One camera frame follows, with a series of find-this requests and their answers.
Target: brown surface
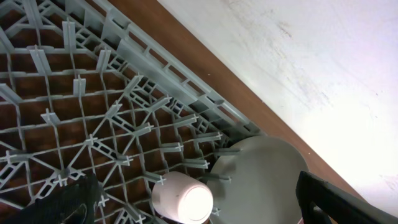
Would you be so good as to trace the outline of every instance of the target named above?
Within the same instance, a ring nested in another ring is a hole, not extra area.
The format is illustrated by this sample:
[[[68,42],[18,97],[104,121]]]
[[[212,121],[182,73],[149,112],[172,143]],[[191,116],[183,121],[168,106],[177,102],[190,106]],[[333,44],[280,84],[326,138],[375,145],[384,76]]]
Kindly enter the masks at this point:
[[[362,198],[156,0],[109,1],[267,134],[293,144],[312,173]]]

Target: white cup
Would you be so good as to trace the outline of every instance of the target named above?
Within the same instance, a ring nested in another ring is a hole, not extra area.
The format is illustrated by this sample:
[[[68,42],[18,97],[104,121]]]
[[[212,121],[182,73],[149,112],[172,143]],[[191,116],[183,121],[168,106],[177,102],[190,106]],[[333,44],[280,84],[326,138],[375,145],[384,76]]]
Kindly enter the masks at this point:
[[[202,182],[180,172],[169,172],[164,184],[157,183],[152,191],[156,212],[179,223],[205,222],[213,208],[213,195]]]

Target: rack grid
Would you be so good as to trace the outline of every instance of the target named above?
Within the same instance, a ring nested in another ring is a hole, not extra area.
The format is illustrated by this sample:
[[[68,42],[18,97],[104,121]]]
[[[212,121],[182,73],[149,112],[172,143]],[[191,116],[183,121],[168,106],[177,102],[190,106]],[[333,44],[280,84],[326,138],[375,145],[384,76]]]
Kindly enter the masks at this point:
[[[162,174],[231,182],[208,169],[259,133],[109,2],[0,3],[0,217],[94,173],[96,222],[170,222]]]

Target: white wall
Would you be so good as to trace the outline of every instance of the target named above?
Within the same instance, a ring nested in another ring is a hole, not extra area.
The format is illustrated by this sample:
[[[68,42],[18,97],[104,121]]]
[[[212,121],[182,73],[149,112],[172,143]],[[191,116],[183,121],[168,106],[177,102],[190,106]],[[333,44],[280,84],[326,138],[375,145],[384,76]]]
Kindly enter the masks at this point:
[[[398,1],[159,1],[369,203],[398,216]]]

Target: black object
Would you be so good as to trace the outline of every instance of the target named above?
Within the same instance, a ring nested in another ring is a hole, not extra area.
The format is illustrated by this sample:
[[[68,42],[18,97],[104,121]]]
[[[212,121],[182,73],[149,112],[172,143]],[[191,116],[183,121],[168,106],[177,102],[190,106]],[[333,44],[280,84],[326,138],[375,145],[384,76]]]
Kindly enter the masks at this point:
[[[373,207],[319,177],[301,171],[296,196],[304,224],[391,224],[398,218]]]
[[[36,201],[3,224],[91,224],[101,191],[94,175],[83,176],[54,194]]]

